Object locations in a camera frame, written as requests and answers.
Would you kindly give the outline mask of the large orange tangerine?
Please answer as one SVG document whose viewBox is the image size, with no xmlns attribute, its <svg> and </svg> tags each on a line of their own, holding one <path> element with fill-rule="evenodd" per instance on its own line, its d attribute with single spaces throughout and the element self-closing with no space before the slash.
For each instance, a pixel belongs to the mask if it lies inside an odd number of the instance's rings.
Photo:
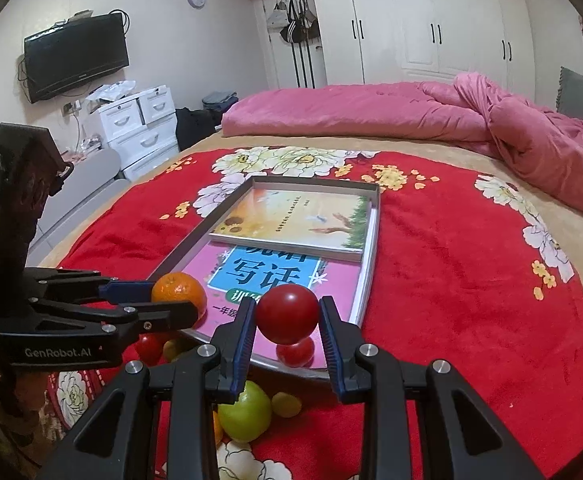
<svg viewBox="0 0 583 480">
<path fill-rule="evenodd" d="M 152 301 L 188 301 L 196 307 L 199 320 L 207 311 L 207 295 L 202 284 L 194 276 L 183 272 L 171 272 L 158 278 L 152 288 Z"/>
</svg>

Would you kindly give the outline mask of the green apple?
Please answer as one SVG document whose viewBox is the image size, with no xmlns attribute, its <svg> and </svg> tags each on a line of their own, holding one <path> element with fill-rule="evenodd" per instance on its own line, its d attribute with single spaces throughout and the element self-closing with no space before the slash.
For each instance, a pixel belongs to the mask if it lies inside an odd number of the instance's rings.
<svg viewBox="0 0 583 480">
<path fill-rule="evenodd" d="M 256 382 L 247 380 L 233 404 L 219 404 L 218 416 L 224 432 L 238 443 L 249 443 L 270 427 L 272 405 L 267 393 Z"/>
</svg>

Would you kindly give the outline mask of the red cherry tomato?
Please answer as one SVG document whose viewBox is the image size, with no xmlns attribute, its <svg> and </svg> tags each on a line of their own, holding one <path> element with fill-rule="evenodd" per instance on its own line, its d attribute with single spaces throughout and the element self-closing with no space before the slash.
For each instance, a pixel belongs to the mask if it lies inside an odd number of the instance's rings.
<svg viewBox="0 0 583 480">
<path fill-rule="evenodd" d="M 297 344 L 319 323 L 319 300 L 297 284 L 272 287 L 258 301 L 255 318 L 264 337 L 275 344 Z"/>
<path fill-rule="evenodd" d="M 315 344 L 311 337 L 305 337 L 294 344 L 278 344 L 275 348 L 278 361 L 288 367 L 306 367 L 313 362 Z"/>
<path fill-rule="evenodd" d="M 143 334 L 135 342 L 134 349 L 139 359 L 147 366 L 164 364 L 164 347 L 169 339 L 166 333 Z"/>
</svg>

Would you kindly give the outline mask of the small brown longan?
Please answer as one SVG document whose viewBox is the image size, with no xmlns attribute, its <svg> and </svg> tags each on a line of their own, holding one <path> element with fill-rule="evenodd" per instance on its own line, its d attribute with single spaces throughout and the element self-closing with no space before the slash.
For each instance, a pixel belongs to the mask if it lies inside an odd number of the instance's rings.
<svg viewBox="0 0 583 480">
<path fill-rule="evenodd" d="M 292 418 L 300 414 L 302 403 L 297 398 L 287 392 L 278 392 L 271 399 L 272 411 L 275 415 L 283 418 Z"/>
<path fill-rule="evenodd" d="M 162 356 L 167 362 L 173 362 L 185 350 L 185 341 L 180 338 L 170 339 L 165 342 L 162 348 Z"/>
</svg>

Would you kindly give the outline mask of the pink Chinese workbook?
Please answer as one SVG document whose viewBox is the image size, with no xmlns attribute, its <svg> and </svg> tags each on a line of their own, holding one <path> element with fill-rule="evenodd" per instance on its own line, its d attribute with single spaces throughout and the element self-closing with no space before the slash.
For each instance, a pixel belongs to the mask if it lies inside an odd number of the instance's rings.
<svg viewBox="0 0 583 480">
<path fill-rule="evenodd" d="M 191 330 L 199 340 L 233 321 L 243 298 L 258 300 L 286 283 L 308 288 L 317 298 L 331 296 L 345 321 L 359 325 L 363 320 L 360 288 L 365 281 L 357 263 L 208 242 L 183 257 L 176 269 L 194 276 L 207 295 L 206 315 Z"/>
</svg>

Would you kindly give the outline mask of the red floral blanket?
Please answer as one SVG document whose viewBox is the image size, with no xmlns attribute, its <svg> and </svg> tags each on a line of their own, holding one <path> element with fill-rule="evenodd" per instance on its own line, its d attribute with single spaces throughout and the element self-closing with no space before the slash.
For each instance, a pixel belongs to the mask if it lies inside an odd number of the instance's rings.
<svg viewBox="0 0 583 480">
<path fill-rule="evenodd" d="M 145 278 L 252 174 L 376 183 L 378 252 L 366 339 L 448 359 L 543 474 L 583 449 L 583 286 L 515 186 L 390 152 L 235 148 L 188 155 L 86 229 L 66 268 Z"/>
</svg>

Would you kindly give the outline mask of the white drawer cabinet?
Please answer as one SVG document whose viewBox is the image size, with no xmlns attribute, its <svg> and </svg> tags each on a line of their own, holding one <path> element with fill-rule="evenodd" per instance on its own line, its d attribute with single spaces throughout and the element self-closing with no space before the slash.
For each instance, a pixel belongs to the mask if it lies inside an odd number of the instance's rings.
<svg viewBox="0 0 583 480">
<path fill-rule="evenodd" d="M 162 84 L 101 106 L 83 129 L 114 150 L 124 177 L 136 181 L 179 154 L 177 124 L 171 90 Z"/>
</svg>

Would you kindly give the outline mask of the grey cardboard box tray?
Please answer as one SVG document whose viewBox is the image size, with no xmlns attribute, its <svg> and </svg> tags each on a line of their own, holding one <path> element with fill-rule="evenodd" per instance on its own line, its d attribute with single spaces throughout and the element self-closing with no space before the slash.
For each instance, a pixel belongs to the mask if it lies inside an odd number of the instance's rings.
<svg viewBox="0 0 583 480">
<path fill-rule="evenodd" d="M 340 317 L 362 325 L 379 234 L 374 183 L 253 176 L 212 209 L 150 275 L 192 275 L 207 313 L 188 330 L 200 342 L 235 318 L 244 298 L 293 283 L 334 299 Z"/>
</svg>

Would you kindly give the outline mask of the black bag on floor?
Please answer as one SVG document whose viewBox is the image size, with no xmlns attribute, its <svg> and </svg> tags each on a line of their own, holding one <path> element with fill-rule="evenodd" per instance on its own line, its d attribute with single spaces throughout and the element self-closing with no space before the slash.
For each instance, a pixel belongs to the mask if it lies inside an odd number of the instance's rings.
<svg viewBox="0 0 583 480">
<path fill-rule="evenodd" d="M 187 150 L 214 134 L 221 125 L 224 113 L 237 102 L 236 92 L 214 91 L 202 99 L 203 107 L 199 110 L 177 108 L 176 137 L 179 150 Z"/>
</svg>

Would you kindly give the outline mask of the sunflower cover book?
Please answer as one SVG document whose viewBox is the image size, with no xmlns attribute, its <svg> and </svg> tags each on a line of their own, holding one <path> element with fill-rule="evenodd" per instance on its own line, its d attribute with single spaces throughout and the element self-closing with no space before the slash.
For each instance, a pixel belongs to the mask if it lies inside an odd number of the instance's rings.
<svg viewBox="0 0 583 480">
<path fill-rule="evenodd" d="M 211 240 L 360 262 L 374 245 L 377 213 L 360 194 L 252 188 L 214 223 Z"/>
</svg>

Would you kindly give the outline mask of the pink quilt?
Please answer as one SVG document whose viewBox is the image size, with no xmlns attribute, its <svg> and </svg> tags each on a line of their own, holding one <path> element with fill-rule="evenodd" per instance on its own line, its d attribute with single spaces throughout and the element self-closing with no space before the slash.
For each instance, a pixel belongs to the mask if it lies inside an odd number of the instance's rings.
<svg viewBox="0 0 583 480">
<path fill-rule="evenodd" d="M 222 117 L 226 136 L 358 136 L 449 143 L 499 159 L 583 212 L 583 119 L 508 92 L 486 76 L 450 84 L 337 84 L 260 92 Z"/>
</svg>

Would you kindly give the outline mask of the hanging bags on door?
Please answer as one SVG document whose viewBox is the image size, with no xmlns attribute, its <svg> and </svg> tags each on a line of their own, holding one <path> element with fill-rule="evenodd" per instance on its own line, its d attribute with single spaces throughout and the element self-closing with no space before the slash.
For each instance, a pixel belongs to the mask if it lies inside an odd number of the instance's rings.
<svg viewBox="0 0 583 480">
<path fill-rule="evenodd" d="M 278 0 L 267 15 L 269 32 L 278 32 L 286 44 L 318 40 L 320 26 L 307 0 Z"/>
</svg>

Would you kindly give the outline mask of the white wardrobe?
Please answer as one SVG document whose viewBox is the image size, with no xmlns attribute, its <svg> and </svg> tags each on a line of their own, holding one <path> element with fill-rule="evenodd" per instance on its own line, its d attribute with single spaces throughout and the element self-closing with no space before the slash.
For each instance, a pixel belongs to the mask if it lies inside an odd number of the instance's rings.
<svg viewBox="0 0 583 480">
<path fill-rule="evenodd" d="M 258 0 L 262 25 L 275 6 L 301 0 Z M 313 7 L 316 54 L 293 63 L 291 80 L 308 86 L 310 66 L 325 84 L 450 82 L 478 72 L 531 98 L 535 66 L 526 0 L 305 0 Z"/>
</svg>

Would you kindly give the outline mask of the grey headboard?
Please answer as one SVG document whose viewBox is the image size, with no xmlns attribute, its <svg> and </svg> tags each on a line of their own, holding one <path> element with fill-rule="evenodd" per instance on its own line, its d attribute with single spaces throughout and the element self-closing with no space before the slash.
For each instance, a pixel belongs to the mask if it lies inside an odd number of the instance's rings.
<svg viewBox="0 0 583 480">
<path fill-rule="evenodd" d="M 561 66 L 556 110 L 563 115 L 583 119 L 583 75 Z"/>
</svg>

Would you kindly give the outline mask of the black wall television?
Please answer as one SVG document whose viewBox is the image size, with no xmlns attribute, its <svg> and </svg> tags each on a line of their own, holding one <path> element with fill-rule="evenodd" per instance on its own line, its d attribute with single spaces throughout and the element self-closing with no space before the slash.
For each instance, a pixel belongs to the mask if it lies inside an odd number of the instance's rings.
<svg viewBox="0 0 583 480">
<path fill-rule="evenodd" d="M 45 101 L 129 65 L 126 16 L 79 18 L 24 39 L 24 73 L 30 103 Z"/>
</svg>

